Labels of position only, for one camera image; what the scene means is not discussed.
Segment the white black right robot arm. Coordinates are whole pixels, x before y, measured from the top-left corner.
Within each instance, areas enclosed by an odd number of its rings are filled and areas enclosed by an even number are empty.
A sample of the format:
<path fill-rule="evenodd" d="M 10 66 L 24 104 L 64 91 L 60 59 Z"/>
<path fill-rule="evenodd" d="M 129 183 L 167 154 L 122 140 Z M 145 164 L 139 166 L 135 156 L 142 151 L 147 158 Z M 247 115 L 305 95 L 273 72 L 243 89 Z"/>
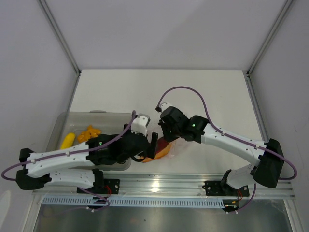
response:
<path fill-rule="evenodd" d="M 160 112 L 158 124 L 166 141 L 182 138 L 188 142 L 212 145 L 249 163 L 236 170 L 227 170 L 220 181 L 205 181 L 203 188 L 207 196 L 232 197 L 238 193 L 248 196 L 248 185 L 260 184 L 272 189 L 277 186 L 284 164 L 281 145 L 277 140 L 263 142 L 236 135 L 229 137 L 219 132 L 208 119 L 201 116 L 188 118 L 178 108 L 167 103 L 156 110 Z"/>

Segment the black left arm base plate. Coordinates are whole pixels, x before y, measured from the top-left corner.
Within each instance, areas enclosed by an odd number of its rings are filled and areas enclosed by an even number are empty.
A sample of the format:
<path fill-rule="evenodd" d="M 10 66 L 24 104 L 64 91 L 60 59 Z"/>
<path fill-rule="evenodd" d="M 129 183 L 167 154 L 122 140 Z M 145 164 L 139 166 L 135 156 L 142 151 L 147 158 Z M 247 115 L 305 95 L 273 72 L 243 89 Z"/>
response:
<path fill-rule="evenodd" d="M 120 189 L 120 179 L 104 179 L 103 193 L 118 194 Z"/>

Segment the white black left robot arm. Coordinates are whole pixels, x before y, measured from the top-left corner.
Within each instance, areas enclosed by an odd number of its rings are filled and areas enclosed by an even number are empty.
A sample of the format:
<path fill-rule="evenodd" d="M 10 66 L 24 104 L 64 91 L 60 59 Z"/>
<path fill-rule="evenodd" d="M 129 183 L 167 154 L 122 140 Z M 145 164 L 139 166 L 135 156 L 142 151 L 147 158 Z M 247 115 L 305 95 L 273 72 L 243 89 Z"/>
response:
<path fill-rule="evenodd" d="M 45 186 L 74 186 L 77 193 L 107 193 L 108 183 L 99 166 L 124 164 L 128 159 L 142 162 L 154 158 L 158 134 L 151 140 L 141 133 L 126 132 L 118 140 L 116 135 L 102 134 L 87 142 L 46 153 L 29 148 L 20 151 L 22 170 L 15 181 L 22 190 L 37 190 Z"/>

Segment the orange red toy hot dog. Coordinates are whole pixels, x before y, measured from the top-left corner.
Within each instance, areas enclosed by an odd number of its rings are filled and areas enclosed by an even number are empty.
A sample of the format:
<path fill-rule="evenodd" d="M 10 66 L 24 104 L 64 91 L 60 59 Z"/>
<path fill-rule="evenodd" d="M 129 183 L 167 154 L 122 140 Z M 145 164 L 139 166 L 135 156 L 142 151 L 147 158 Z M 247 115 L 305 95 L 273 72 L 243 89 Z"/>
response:
<path fill-rule="evenodd" d="M 157 141 L 157 148 L 154 158 L 145 158 L 142 163 L 151 162 L 153 160 L 160 159 L 166 156 L 173 147 L 173 142 L 166 141 L 163 137 L 159 138 Z"/>

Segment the yellow toy fruit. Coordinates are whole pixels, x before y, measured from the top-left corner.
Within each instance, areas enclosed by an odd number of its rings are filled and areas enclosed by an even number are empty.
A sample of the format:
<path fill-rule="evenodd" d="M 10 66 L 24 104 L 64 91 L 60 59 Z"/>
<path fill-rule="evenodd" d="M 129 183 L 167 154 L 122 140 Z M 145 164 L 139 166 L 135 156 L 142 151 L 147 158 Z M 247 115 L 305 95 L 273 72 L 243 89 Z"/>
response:
<path fill-rule="evenodd" d="M 74 133 L 68 133 L 63 139 L 60 149 L 66 149 L 73 146 L 76 135 Z"/>

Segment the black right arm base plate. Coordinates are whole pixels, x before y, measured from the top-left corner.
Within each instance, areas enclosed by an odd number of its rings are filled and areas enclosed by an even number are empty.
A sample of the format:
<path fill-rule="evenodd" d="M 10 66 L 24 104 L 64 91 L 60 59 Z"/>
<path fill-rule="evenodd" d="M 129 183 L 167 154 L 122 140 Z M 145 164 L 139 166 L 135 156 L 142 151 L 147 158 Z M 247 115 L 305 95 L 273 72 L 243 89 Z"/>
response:
<path fill-rule="evenodd" d="M 249 197 L 248 186 L 243 186 L 239 189 L 232 188 L 222 181 L 205 181 L 202 188 L 205 190 L 207 196 L 214 197 Z"/>

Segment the clear pink zip top bag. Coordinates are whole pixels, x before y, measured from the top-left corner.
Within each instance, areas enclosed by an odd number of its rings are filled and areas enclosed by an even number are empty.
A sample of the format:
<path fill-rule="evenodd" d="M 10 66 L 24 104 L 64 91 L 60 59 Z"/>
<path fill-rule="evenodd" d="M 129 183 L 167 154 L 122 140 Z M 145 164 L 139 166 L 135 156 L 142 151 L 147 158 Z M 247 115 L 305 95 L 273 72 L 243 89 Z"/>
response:
<path fill-rule="evenodd" d="M 160 126 L 152 125 L 147 130 L 148 130 L 147 139 L 149 141 L 151 140 L 152 132 L 158 133 L 158 139 L 163 137 L 163 132 Z M 182 152 L 186 151 L 192 144 L 193 144 L 192 142 L 187 142 L 185 139 L 178 138 L 175 141 L 173 141 L 173 147 L 170 150 L 170 152 L 162 158 L 168 158 L 168 159 L 174 158 L 177 155 L 181 154 Z"/>

